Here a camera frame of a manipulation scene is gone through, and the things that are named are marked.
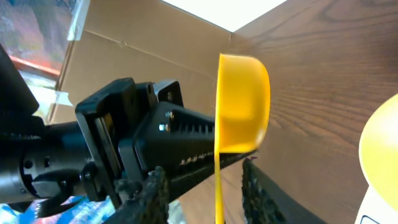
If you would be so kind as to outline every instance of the cardboard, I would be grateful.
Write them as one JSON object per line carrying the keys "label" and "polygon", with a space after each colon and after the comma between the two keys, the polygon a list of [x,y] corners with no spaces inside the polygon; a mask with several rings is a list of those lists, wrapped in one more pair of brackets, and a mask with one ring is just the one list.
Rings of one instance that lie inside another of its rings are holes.
{"label": "cardboard", "polygon": [[[92,0],[80,41],[72,44],[58,90],[78,102],[109,82],[174,78],[185,107],[214,113],[219,53],[230,33],[158,0]],[[72,107],[57,105],[51,123],[74,121]]]}

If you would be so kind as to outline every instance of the wood grain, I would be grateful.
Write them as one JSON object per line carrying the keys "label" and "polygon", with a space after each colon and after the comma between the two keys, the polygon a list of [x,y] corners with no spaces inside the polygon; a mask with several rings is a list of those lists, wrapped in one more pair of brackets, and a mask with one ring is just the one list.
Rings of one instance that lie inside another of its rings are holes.
{"label": "wood grain", "polygon": [[398,93],[397,23],[398,1],[288,0],[232,34],[229,52],[259,58],[271,81],[256,164],[327,223],[353,223],[368,187],[358,143]]}

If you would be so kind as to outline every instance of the brown wooden surface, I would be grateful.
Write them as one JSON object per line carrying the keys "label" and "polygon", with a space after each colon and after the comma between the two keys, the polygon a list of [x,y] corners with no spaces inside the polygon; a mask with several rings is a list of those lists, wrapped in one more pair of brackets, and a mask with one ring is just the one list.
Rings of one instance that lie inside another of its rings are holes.
{"label": "brown wooden surface", "polygon": [[[287,0],[233,33],[229,52],[259,58],[271,80],[256,164],[323,221],[353,223],[368,187],[361,131],[398,93],[398,1]],[[227,223],[243,222],[240,175],[223,173]],[[189,223],[214,222],[213,191],[207,180],[182,197]]]}

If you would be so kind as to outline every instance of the cardboard panel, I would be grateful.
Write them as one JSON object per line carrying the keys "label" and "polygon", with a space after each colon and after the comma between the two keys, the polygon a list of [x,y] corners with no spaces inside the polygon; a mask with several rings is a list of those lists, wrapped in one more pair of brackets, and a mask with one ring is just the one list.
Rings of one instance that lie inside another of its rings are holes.
{"label": "cardboard panel", "polygon": [[[75,42],[60,90],[69,92],[76,106],[109,82],[124,77],[133,77],[137,83],[177,79],[187,108],[201,113],[210,110],[215,79],[89,32]],[[73,120],[73,108],[55,109],[53,122]]]}
{"label": "cardboard panel", "polygon": [[230,36],[160,0],[92,0],[85,29],[212,77]]}

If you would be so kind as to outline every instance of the yellow plastic cup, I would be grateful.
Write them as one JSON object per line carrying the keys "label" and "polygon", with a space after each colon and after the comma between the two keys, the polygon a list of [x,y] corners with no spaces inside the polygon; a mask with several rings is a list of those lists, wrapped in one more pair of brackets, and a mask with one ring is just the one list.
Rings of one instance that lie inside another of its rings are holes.
{"label": "yellow plastic cup", "polygon": [[359,161],[368,184],[398,211],[398,95],[383,103],[366,123]]}
{"label": "yellow plastic cup", "polygon": [[267,131],[269,77],[253,57],[220,55],[215,123],[216,224],[224,223],[220,153],[255,150]]}

